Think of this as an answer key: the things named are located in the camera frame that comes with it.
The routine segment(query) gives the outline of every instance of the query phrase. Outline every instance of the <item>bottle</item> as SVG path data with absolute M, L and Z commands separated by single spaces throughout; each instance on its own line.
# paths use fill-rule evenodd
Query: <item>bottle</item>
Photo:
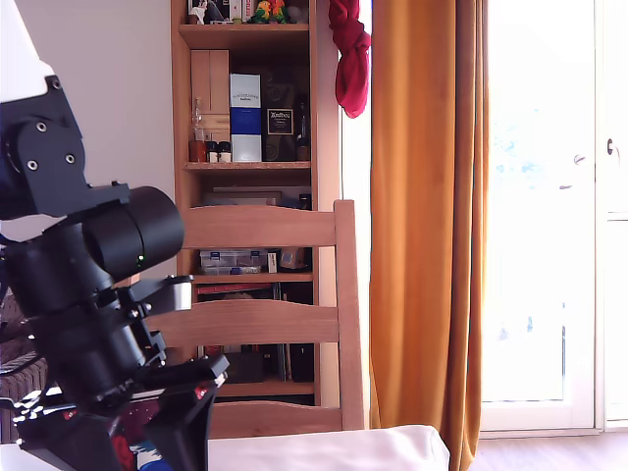
M 296 114 L 296 160 L 312 160 L 310 154 L 310 120 L 307 95 L 298 95 L 295 104 Z
M 206 162 L 205 129 L 202 127 L 203 116 L 200 114 L 200 98 L 194 99 L 194 114 L 192 115 L 192 129 L 194 140 L 189 142 L 189 161 Z

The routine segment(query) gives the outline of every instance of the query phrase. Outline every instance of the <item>glass bottle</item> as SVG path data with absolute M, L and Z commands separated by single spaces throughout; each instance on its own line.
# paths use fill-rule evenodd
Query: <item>glass bottle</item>
M 203 116 L 200 114 L 200 98 L 194 99 L 194 114 L 192 115 L 192 130 L 194 140 L 189 142 L 189 161 L 206 162 L 205 129 L 202 127 Z

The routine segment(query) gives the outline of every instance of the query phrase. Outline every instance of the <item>orange curtain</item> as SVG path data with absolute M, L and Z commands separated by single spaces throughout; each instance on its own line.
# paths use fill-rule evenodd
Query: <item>orange curtain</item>
M 487 0 L 373 1 L 374 426 L 427 424 L 466 470 L 480 428 Z

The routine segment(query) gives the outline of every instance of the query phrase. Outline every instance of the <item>chair backrest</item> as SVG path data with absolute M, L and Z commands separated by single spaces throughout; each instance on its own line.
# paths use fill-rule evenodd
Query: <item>chair backrest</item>
M 171 347 L 238 343 L 321 343 L 339 346 L 340 408 L 274 401 L 216 404 L 212 438 L 291 435 L 364 428 L 353 201 L 333 213 L 275 206 L 208 206 L 183 213 L 183 248 L 336 248 L 337 306 L 268 299 L 194 304 L 190 311 L 149 319 Z

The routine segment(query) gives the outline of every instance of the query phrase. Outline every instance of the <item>blue and white box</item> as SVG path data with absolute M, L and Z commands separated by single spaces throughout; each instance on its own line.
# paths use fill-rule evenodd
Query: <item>blue and white box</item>
M 260 76 L 231 74 L 231 127 L 234 162 L 262 161 Z

